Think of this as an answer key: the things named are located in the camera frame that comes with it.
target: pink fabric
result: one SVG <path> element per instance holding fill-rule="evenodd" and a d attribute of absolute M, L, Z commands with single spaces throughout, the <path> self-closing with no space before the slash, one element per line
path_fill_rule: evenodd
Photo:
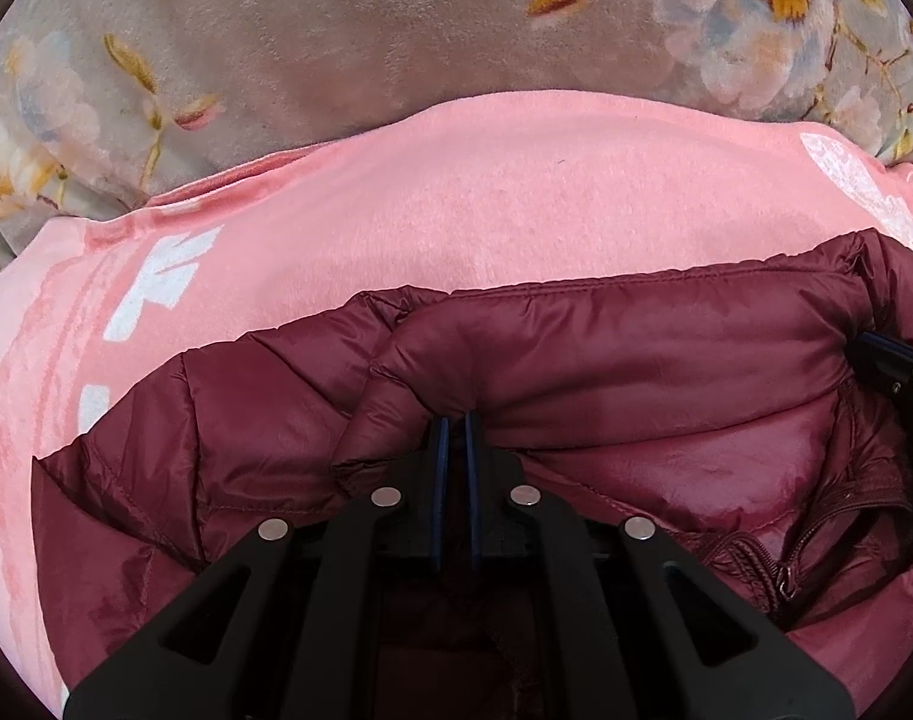
<path fill-rule="evenodd" d="M 684 269 L 799 253 L 871 226 L 913 248 L 912 167 L 885 170 L 817 124 L 578 92 L 447 103 L 238 167 L 109 223 L 52 220 L 0 277 L 2 648 L 59 712 L 29 462 L 178 351 L 359 290 Z M 913 571 L 888 591 L 913 594 Z M 872 603 L 851 610 L 854 630 Z M 913 619 L 894 631 L 894 669 L 912 633 Z M 865 680 L 861 707 L 892 678 L 884 671 Z"/>

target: zipper pull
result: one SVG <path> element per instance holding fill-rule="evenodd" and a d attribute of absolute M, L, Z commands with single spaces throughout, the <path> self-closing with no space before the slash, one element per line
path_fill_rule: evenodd
<path fill-rule="evenodd" d="M 776 573 L 776 589 L 784 601 L 791 601 L 799 590 L 796 586 L 796 572 L 790 563 L 782 563 Z"/>

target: beige floral blanket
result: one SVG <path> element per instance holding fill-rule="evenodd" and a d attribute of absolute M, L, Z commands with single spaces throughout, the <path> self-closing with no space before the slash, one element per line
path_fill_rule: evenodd
<path fill-rule="evenodd" d="M 113 218 L 271 151 L 544 88 L 813 119 L 913 162 L 899 0 L 18 0 L 0 267 L 57 215 Z"/>

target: screw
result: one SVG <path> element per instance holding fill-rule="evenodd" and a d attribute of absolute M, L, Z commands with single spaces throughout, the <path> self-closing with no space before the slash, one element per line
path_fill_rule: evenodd
<path fill-rule="evenodd" d="M 370 495 L 370 500 L 373 501 L 374 506 L 379 506 L 381 509 L 388 509 L 391 506 L 396 506 L 403 499 L 403 494 L 397 488 L 377 488 L 373 490 L 373 494 Z"/>
<path fill-rule="evenodd" d="M 540 502 L 540 490 L 532 485 L 518 485 L 510 491 L 510 499 L 518 506 L 535 506 Z"/>
<path fill-rule="evenodd" d="M 647 538 L 653 538 L 653 534 L 656 533 L 656 525 L 647 517 L 631 517 L 623 523 L 623 530 L 636 541 L 646 541 Z"/>
<path fill-rule="evenodd" d="M 263 538 L 264 541 L 280 541 L 283 538 L 287 531 L 290 530 L 290 525 L 287 525 L 287 522 L 282 519 L 265 519 L 260 523 L 260 527 L 257 528 L 257 533 L 260 534 L 260 538 Z"/>

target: maroon puffer jacket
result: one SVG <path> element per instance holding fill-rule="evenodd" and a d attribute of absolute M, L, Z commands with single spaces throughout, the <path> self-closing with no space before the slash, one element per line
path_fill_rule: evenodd
<path fill-rule="evenodd" d="M 843 357 L 869 329 L 913 343 L 913 254 L 874 231 L 765 263 L 364 293 L 185 352 L 34 465 L 57 664 L 75 685 L 261 520 L 331 517 L 431 415 L 477 409 L 535 485 L 655 518 L 866 707 L 913 647 L 913 475 Z M 428 659 L 457 646 L 415 637 Z"/>

